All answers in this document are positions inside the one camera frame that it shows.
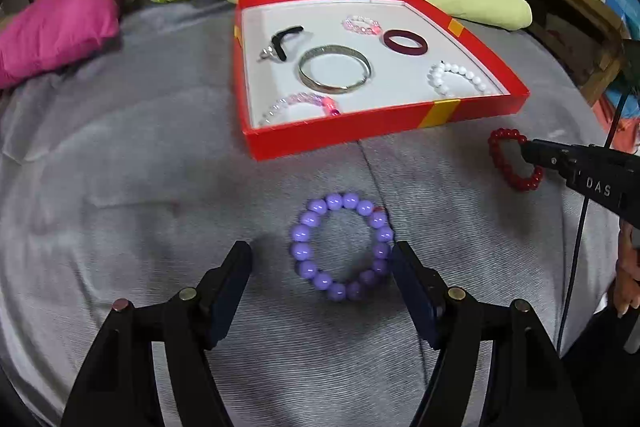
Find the person's right hand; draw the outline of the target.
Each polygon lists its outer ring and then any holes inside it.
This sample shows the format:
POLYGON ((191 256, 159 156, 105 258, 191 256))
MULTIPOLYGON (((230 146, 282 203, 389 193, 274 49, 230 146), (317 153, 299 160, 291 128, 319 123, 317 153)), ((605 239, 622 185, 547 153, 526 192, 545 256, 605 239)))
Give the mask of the person's right hand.
POLYGON ((618 317, 622 317, 629 309, 639 308, 639 254, 632 243, 632 231, 632 225, 624 220, 620 221, 613 291, 613 303, 618 317))

